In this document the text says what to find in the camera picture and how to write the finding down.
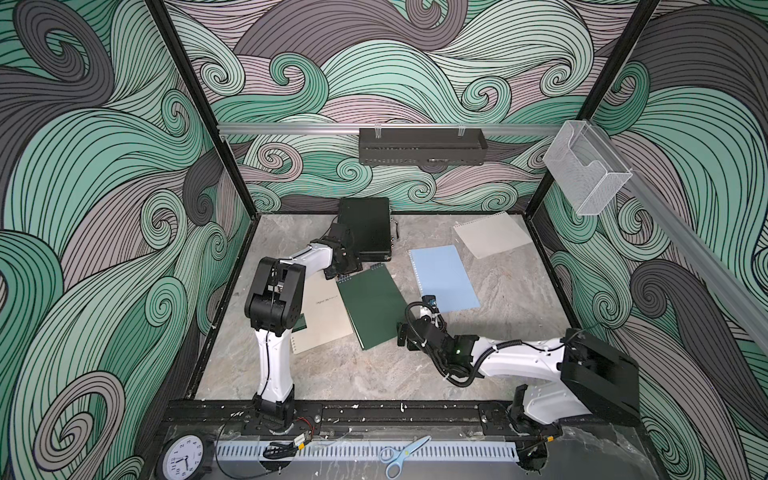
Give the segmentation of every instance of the scissor blade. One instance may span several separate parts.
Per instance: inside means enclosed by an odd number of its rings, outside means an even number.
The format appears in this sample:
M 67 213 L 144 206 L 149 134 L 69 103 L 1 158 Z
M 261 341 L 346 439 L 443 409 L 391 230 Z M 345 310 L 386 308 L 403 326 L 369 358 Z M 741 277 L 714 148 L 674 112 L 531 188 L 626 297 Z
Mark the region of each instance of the scissor blade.
M 406 446 L 403 449 L 403 451 L 408 452 L 408 455 L 411 455 L 413 452 L 423 447 L 424 444 L 429 442 L 430 440 L 432 440 L 432 437 L 430 435 L 427 435 L 426 437 L 421 437 L 415 442 L 408 444 L 408 446 Z

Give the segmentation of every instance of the green notebook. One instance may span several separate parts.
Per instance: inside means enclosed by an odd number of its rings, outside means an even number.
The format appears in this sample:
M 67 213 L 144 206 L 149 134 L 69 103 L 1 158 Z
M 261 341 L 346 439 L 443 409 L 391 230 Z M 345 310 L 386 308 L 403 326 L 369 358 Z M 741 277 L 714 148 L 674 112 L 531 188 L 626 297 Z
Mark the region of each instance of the green notebook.
M 339 292 L 363 350 L 397 336 L 406 301 L 381 263 L 339 280 Z

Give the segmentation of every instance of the gray marble surface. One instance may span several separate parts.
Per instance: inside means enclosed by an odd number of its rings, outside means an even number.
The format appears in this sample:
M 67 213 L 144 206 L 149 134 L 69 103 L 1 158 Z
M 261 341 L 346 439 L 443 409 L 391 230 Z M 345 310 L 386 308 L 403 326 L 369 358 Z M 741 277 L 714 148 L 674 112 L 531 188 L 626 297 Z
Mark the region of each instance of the gray marble surface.
M 400 241 L 386 264 L 406 301 L 420 300 L 408 250 L 454 244 L 467 270 L 480 308 L 443 314 L 452 335 L 472 333 L 494 339 L 549 339 L 561 336 L 568 320 L 532 243 L 476 259 L 452 226 L 477 215 L 395 215 Z M 525 229 L 522 218 L 515 216 Z M 259 260 L 300 250 L 320 237 L 331 215 L 265 215 L 227 308 L 203 374 L 197 399 L 250 399 L 259 384 L 259 351 L 245 296 Z M 460 389 L 439 376 L 427 355 L 398 347 L 395 339 L 365 352 L 354 335 L 307 352 L 291 353 L 297 399 L 511 399 L 522 377 L 476 379 Z

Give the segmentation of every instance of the wave pattern backdrop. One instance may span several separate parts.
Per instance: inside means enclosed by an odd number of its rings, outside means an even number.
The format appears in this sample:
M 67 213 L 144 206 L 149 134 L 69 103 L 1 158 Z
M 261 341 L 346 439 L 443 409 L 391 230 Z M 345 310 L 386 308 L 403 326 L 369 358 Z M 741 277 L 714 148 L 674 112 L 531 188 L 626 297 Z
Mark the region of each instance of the wave pattern backdrop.
M 250 219 L 143 0 L 4 2 L 0 84 L 0 476 L 137 478 Z
M 766 310 L 767 19 L 765 2 L 661 2 L 593 119 Z M 764 480 L 765 352 L 631 191 L 576 217 L 554 185 L 535 226 L 582 326 L 640 363 L 671 478 Z
M 636 2 L 167 4 L 219 122 L 470 125 L 575 118 L 607 60 L 600 50 Z M 335 210 L 341 197 L 374 195 L 393 210 L 522 211 L 544 176 L 549 139 L 489 140 L 493 165 L 419 169 L 354 165 L 356 137 L 229 137 L 262 211 Z

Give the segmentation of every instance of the clock face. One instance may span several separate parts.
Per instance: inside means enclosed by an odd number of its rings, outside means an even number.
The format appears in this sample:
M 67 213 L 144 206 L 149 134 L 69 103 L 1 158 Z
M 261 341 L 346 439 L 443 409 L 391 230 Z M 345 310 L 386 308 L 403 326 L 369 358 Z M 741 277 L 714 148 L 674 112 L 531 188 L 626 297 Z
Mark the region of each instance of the clock face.
M 163 475 L 168 480 L 184 480 L 202 461 L 203 441 L 195 435 L 183 436 L 165 452 Z

